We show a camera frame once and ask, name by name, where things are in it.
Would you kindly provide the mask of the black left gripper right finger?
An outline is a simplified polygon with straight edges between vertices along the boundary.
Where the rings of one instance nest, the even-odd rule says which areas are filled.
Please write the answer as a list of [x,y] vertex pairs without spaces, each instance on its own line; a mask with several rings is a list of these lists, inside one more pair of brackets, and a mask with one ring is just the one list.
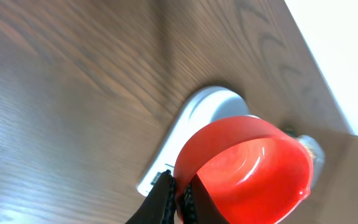
[[184,224],[228,224],[215,206],[198,175],[181,196],[181,219]]

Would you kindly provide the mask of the grey round bowl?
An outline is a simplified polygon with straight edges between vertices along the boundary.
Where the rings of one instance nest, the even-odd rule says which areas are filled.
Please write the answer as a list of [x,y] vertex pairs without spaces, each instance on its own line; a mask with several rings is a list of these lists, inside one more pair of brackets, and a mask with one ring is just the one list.
[[204,97],[191,111],[189,121],[207,125],[232,116],[251,115],[245,100],[234,93],[219,91]]

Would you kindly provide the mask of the white digital kitchen scale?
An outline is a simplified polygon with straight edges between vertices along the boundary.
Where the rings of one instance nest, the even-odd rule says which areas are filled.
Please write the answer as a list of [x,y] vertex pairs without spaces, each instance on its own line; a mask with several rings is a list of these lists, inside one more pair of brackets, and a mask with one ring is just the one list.
[[177,118],[165,135],[164,140],[158,149],[157,156],[137,185],[137,191],[141,195],[145,197],[148,196],[162,172],[169,170],[173,173],[175,162],[185,143],[192,137],[192,135],[206,126],[190,122],[189,118],[191,111],[204,97],[219,91],[237,94],[222,86],[207,86],[196,91],[196,93],[192,94],[185,101]]

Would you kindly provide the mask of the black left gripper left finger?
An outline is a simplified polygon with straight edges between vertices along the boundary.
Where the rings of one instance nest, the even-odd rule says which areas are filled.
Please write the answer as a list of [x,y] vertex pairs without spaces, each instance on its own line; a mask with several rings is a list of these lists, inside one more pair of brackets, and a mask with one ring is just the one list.
[[162,172],[142,205],[126,224],[174,224],[176,182],[171,172]]

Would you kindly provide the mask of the red plastic measuring scoop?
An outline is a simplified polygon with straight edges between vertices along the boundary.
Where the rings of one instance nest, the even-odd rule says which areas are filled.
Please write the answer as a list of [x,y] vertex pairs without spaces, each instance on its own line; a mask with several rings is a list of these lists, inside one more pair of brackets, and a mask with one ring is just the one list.
[[306,147],[269,122],[233,116],[192,135],[173,176],[177,200],[199,177],[229,223],[278,223],[309,196],[313,162]]

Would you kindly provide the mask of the clear plastic container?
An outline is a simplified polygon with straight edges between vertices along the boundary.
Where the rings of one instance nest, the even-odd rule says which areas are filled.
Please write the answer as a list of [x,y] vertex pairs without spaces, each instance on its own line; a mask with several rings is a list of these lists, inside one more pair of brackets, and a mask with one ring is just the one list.
[[311,188],[313,188],[323,171],[325,163],[325,153],[323,148],[311,136],[305,134],[298,135],[292,126],[285,126],[282,128],[282,131],[292,138],[295,138],[309,152],[313,162],[313,178],[311,183]]

